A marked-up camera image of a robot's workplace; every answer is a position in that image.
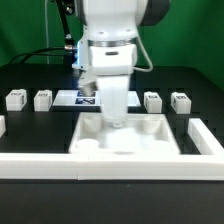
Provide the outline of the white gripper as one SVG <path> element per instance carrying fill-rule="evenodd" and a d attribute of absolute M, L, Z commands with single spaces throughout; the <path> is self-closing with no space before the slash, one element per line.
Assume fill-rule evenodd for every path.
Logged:
<path fill-rule="evenodd" d="M 101 112 L 114 128 L 122 128 L 127 114 L 129 75 L 99 76 L 97 88 L 101 100 Z"/>

